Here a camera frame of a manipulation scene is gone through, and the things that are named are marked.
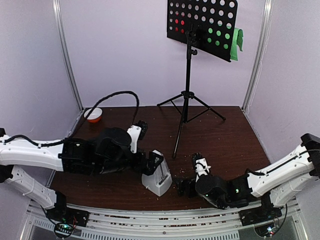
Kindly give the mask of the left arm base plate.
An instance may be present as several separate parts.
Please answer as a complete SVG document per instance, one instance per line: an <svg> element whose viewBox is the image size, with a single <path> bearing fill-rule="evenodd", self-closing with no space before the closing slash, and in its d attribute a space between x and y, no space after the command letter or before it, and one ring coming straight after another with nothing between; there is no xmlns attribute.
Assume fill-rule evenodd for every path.
<svg viewBox="0 0 320 240"><path fill-rule="evenodd" d="M86 227L90 213L85 210L68 208L65 213L53 209L46 211L47 216L58 222L68 223L70 225Z"/></svg>

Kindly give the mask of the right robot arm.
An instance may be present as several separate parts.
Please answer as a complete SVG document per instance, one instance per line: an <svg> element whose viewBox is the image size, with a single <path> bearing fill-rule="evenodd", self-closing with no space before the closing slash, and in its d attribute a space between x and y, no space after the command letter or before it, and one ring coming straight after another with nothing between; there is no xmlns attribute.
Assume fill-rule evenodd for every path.
<svg viewBox="0 0 320 240"><path fill-rule="evenodd" d="M282 159L259 170L248 168L231 180L211 174L211 166L200 153L192 156L192 166L194 177L174 179L179 196L199 196L221 210L243 208L260 199L256 216L266 221L276 208L320 177L320 138L306 133L301 144Z"/></svg>

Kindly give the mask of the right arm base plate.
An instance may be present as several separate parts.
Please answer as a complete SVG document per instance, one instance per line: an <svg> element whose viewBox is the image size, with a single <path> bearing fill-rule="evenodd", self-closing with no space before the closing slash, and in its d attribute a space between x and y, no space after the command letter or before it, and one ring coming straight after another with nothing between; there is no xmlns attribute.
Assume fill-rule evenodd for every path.
<svg viewBox="0 0 320 240"><path fill-rule="evenodd" d="M281 208L264 209L262 207L241 210L239 218L242 226L255 225L266 221L271 221L282 216Z"/></svg>

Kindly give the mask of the black music stand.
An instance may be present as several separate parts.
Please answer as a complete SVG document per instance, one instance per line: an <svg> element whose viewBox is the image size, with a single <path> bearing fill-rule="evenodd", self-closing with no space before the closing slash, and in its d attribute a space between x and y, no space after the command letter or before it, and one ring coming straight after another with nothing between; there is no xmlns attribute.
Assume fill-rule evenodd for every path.
<svg viewBox="0 0 320 240"><path fill-rule="evenodd" d="M212 112L222 121L226 118L211 106L199 99L190 90L192 57L198 51L204 51L226 62L231 62L231 49L238 11L236 0L169 0L167 1L167 37L186 44L185 89L180 94L159 104L173 104L176 99L183 98L183 105L177 111L180 114L175 145L172 157L176 158L184 124L189 118L189 101L196 100L204 112Z"/></svg>

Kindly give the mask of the white metronome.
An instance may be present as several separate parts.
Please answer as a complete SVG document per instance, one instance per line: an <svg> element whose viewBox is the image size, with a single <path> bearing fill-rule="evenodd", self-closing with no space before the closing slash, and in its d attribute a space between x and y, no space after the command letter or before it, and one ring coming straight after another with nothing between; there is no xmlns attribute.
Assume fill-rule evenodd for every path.
<svg viewBox="0 0 320 240"><path fill-rule="evenodd" d="M142 185L158 197L164 195L173 182L165 156L163 155L163 157L163 162L152 175L142 174L141 176Z"/></svg>

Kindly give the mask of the green cloth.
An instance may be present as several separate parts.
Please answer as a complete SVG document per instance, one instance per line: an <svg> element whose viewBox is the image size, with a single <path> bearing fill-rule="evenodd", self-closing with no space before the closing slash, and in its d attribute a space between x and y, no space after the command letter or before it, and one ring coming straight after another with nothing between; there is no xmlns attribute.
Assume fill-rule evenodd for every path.
<svg viewBox="0 0 320 240"><path fill-rule="evenodd" d="M232 44L230 49L230 59L238 61L238 51L243 51L244 32L242 29L235 27L233 31Z"/></svg>

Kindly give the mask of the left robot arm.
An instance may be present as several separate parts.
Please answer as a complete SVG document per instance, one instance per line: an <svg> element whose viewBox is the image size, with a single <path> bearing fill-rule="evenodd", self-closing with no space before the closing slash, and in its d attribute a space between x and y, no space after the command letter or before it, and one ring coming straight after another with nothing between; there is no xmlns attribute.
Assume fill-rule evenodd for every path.
<svg viewBox="0 0 320 240"><path fill-rule="evenodd" d="M145 129L132 125L128 130L107 127L90 140L70 137L35 142L24 135L9 136L1 128L0 181L13 186L45 210L51 210L61 222L67 222L72 218L72 211L67 207L66 196L39 183L22 166L86 176L132 168L142 175L151 176L165 158L157 150L146 156L138 149L138 142L144 135Z"/></svg>

